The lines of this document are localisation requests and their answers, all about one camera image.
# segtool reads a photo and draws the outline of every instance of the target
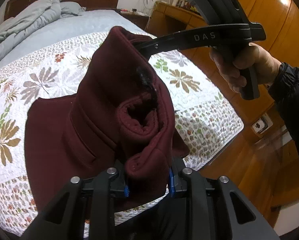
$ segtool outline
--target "bed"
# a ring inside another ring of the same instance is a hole
[[[11,120],[13,132],[8,138],[14,140],[6,144],[9,154],[5,160],[0,158],[0,227],[4,230],[20,236],[37,215],[24,159],[28,109],[38,97],[74,94],[91,56],[115,25],[150,35],[114,10],[91,10],[35,31],[0,61],[0,129],[3,122]],[[218,88],[178,51],[156,54],[149,63],[171,94],[176,129],[190,149],[184,162],[187,167],[199,170],[243,129],[243,122]],[[42,70],[56,72],[53,84],[28,94],[25,82],[33,82],[34,75],[39,77]],[[115,224],[123,223],[161,199],[116,213]]]

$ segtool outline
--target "light blue blanket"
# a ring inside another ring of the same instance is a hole
[[[61,15],[61,0],[38,0],[0,25],[0,60],[36,30]]]
[[[82,16],[59,19],[35,31],[0,61],[0,68],[56,42],[88,33],[108,32],[114,26],[122,26],[133,33],[142,32],[139,27],[113,10],[86,11]]]

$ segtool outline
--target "floral bedspread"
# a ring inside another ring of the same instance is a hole
[[[0,69],[0,226],[4,230],[20,236],[37,215],[24,158],[28,109],[38,97],[76,93],[94,51],[107,34],[91,33],[58,42]],[[186,166],[198,170],[243,129],[243,122],[218,88],[181,53],[159,53],[149,63],[171,94],[176,128],[190,149],[184,158]],[[116,213],[115,223],[161,199]]]

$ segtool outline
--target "human hand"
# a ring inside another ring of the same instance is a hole
[[[230,89],[236,93],[239,93],[241,87],[246,86],[246,79],[240,75],[240,69],[249,68],[254,64],[258,83],[272,85],[281,65],[279,60],[254,43],[243,49],[232,63],[224,62],[222,55],[213,48],[210,51],[210,58],[215,62]]]

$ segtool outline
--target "folded sleeve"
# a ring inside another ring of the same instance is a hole
[[[299,154],[299,68],[282,63],[268,93],[275,100]]]

